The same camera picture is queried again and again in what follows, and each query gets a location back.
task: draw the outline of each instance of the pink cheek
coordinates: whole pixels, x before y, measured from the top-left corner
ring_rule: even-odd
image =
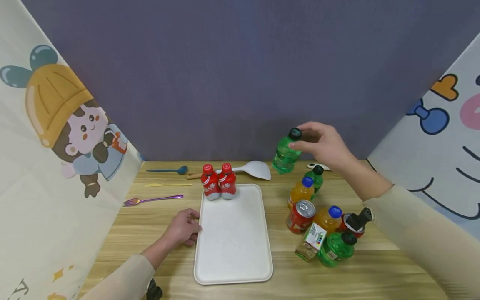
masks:
[[[480,130],[480,94],[465,101],[460,110],[460,119],[468,128]]]

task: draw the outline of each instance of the fork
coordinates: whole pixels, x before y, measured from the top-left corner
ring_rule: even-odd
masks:
[[[145,200],[140,200],[138,198],[132,198],[123,203],[123,206],[135,206],[141,202],[149,202],[149,201],[156,201],[156,200],[165,200],[165,199],[180,199],[183,198],[183,195],[175,195],[175,196],[168,196],[168,197],[162,197],[162,198],[153,198],[153,199],[145,199]]]

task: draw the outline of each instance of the red bottle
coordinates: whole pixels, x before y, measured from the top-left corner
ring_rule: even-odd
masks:
[[[212,165],[206,164],[203,168],[203,174],[200,177],[204,186],[204,194],[208,200],[215,200],[220,196],[220,187],[218,186],[218,175],[213,170]]]
[[[232,165],[225,163],[222,165],[222,172],[218,176],[218,183],[220,184],[220,191],[223,199],[233,199],[237,193],[237,186],[235,182],[237,176],[232,171]]]
[[[350,231],[357,238],[365,233],[365,224],[372,220],[372,212],[365,207],[358,215],[357,214],[343,214],[342,224],[336,231]]]

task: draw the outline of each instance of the orange juice bottle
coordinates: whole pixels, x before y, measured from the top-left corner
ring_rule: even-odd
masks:
[[[310,197],[315,192],[313,187],[313,179],[311,177],[303,177],[303,179],[295,185],[293,190],[290,192],[290,199],[288,200],[288,207],[290,210],[293,209],[295,203],[300,200],[310,201]]]
[[[330,234],[342,224],[342,210],[335,205],[324,207],[318,211],[313,221]]]

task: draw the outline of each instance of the juice box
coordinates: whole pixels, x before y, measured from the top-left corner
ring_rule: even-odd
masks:
[[[306,262],[316,257],[326,236],[327,232],[325,229],[312,223],[303,235],[300,245],[295,250],[295,254]]]

